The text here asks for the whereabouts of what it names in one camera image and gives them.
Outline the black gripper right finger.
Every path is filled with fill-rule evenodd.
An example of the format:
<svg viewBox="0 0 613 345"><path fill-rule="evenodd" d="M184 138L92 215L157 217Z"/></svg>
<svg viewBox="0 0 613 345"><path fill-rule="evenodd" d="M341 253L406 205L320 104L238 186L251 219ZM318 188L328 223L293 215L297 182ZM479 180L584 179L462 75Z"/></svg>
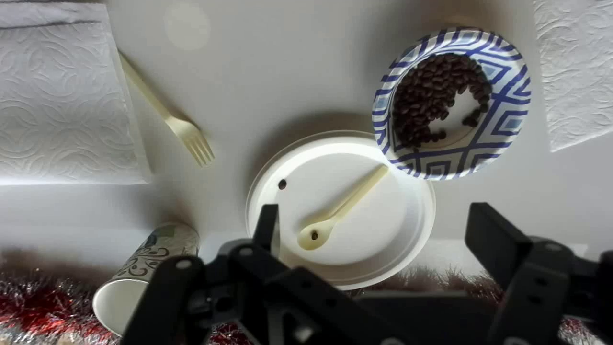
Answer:
<svg viewBox="0 0 613 345"><path fill-rule="evenodd" d="M469 207L466 246L504 290L487 343L558 345L573 253L552 240L531 240L489 203Z"/></svg>

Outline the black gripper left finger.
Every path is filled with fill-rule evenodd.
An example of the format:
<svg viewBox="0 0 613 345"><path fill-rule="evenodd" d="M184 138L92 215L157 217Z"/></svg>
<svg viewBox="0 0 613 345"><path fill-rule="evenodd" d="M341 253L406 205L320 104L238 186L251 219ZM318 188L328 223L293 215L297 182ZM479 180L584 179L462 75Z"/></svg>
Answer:
<svg viewBox="0 0 613 345"><path fill-rule="evenodd" d="M196 255L165 259L128 318L121 345L205 345L224 322L236 322L251 341L266 345L268 313L257 271L270 259L278 215L276 205L264 205L255 234L226 244L209 265Z"/></svg>

